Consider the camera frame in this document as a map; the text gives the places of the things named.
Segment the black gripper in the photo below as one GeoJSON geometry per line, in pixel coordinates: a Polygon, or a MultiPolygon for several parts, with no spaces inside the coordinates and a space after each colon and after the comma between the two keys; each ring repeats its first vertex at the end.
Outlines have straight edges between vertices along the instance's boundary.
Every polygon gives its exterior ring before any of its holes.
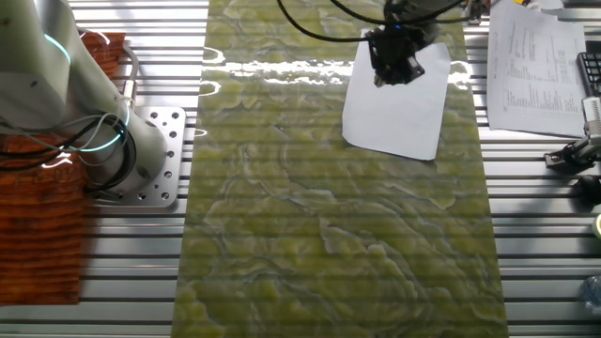
{"type": "Polygon", "coordinates": [[[415,26],[384,26],[368,31],[366,37],[376,87],[399,84],[396,63],[400,61],[404,81],[414,81],[424,74],[424,68],[415,57],[428,44],[422,29],[415,26]]]}

